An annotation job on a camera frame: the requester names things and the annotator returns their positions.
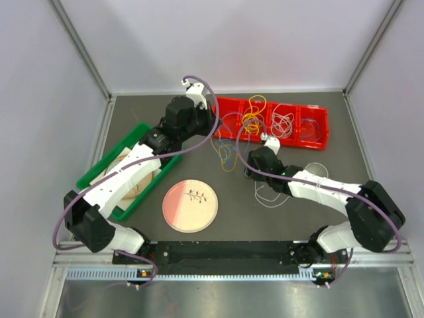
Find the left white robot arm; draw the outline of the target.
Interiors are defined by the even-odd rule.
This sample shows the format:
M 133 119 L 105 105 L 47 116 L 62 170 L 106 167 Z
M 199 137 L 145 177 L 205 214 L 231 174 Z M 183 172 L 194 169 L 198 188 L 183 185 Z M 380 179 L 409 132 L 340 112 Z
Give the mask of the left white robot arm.
M 210 138 L 219 116 L 206 97 L 177 96 L 166 106 L 160 123 L 150 129 L 129 154 L 98 182 L 64 197 L 63 222 L 91 252 L 123 250 L 135 262 L 148 259 L 150 247 L 136 230 L 109 221 L 114 208 L 147 175 L 187 151 L 182 144 L 193 136 Z

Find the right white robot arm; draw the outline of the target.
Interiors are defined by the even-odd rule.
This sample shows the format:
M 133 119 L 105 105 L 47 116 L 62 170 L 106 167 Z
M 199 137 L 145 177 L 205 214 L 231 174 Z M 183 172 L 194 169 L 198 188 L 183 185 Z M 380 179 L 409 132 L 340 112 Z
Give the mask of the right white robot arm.
M 311 260 L 324 262 L 334 252 L 356 247 L 384 252 L 405 224 L 399 207 L 374 180 L 349 184 L 317 176 L 299 166 L 285 166 L 268 146 L 251 150 L 243 163 L 248 178 L 267 183 L 277 193 L 334 209 L 347 218 L 338 225 L 325 225 L 310 236 L 306 250 Z

